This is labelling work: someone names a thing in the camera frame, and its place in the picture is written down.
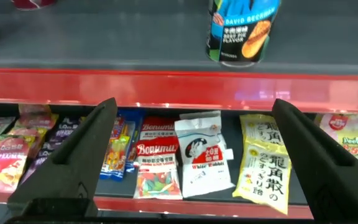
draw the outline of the white candy bag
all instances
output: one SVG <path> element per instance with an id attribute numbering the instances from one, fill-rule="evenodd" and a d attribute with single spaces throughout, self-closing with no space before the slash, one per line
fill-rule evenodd
<path id="1" fill-rule="evenodd" d="M 233 187 L 221 135 L 221 117 L 175 122 L 183 160 L 183 197 Z"/>

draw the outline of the product label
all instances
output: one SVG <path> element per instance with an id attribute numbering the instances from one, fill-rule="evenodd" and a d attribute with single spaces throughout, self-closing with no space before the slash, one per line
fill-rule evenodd
<path id="1" fill-rule="evenodd" d="M 183 197 L 233 187 L 227 161 L 221 118 L 198 118 L 175 122 L 183 160 Z"/>
<path id="2" fill-rule="evenodd" d="M 270 205 L 287 214 L 291 169 L 288 156 L 272 153 L 251 144 L 245 153 L 245 164 L 233 196 Z"/>
<path id="3" fill-rule="evenodd" d="M 178 148 L 176 137 L 138 142 L 140 166 L 134 198 L 182 199 L 175 159 Z"/>
<path id="4" fill-rule="evenodd" d="M 280 0 L 215 0 L 207 53 L 221 62 L 257 62 Z"/>
<path id="5" fill-rule="evenodd" d="M 16 189 L 34 139 L 34 136 L 0 136 L 0 192 Z"/>
<path id="6" fill-rule="evenodd" d="M 358 159 L 358 114 L 324 114 L 320 128 Z"/>

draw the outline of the shelf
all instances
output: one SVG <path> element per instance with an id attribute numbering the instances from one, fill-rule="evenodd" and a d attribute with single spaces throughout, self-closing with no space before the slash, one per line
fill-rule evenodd
<path id="1" fill-rule="evenodd" d="M 243 69 L 206 55 L 207 9 L 65 0 L 28 12 L 0 1 L 0 101 L 268 111 L 282 98 L 358 112 L 358 1 L 282 1 L 265 58 Z"/>
<path id="2" fill-rule="evenodd" d="M 81 114 L 80 111 L 88 112 L 89 108 L 66 107 L 66 109 L 63 110 L 61 107 L 55 106 L 52 108 L 52 111 L 59 114 L 62 114 L 62 111 L 71 114 Z M 190 111 L 164 109 L 147 110 L 147 114 L 159 116 L 177 116 L 183 112 L 186 113 Z M 244 113 L 241 111 L 222 111 L 222 113 L 223 136 L 225 137 L 227 146 L 232 148 L 234 152 L 234 160 L 228 161 L 231 180 L 232 183 L 237 184 L 243 151 L 239 114 Z M 181 167 L 178 172 L 181 182 Z M 148 213 L 238 216 L 249 218 L 313 218 L 294 170 L 292 170 L 290 177 L 290 205 L 288 208 L 288 216 L 265 205 L 256 205 L 249 200 L 233 198 L 232 191 L 234 188 L 186 198 L 183 201 L 135 200 L 133 199 L 133 194 L 135 191 L 136 177 L 137 173 L 134 172 L 125 173 L 122 182 L 99 180 L 94 198 L 98 208 L 102 210 L 127 212 L 141 211 Z M 8 196 L 9 194 L 0 194 L 0 203 L 5 203 Z"/>

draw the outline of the yellow snack package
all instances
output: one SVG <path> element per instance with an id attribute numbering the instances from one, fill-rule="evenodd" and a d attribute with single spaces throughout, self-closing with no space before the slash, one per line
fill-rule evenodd
<path id="1" fill-rule="evenodd" d="M 244 153 L 233 197 L 269 205 L 288 214 L 291 160 L 271 116 L 240 116 Z"/>
<path id="2" fill-rule="evenodd" d="M 358 114 L 324 114 L 320 128 L 358 159 Z"/>

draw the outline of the snack can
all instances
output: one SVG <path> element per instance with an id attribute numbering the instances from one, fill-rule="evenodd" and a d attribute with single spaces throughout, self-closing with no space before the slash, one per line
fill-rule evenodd
<path id="1" fill-rule="evenodd" d="M 37 10 L 49 6 L 56 0 L 12 0 L 18 10 Z"/>
<path id="2" fill-rule="evenodd" d="M 280 0 L 211 0 L 206 53 L 233 67 L 262 59 Z"/>

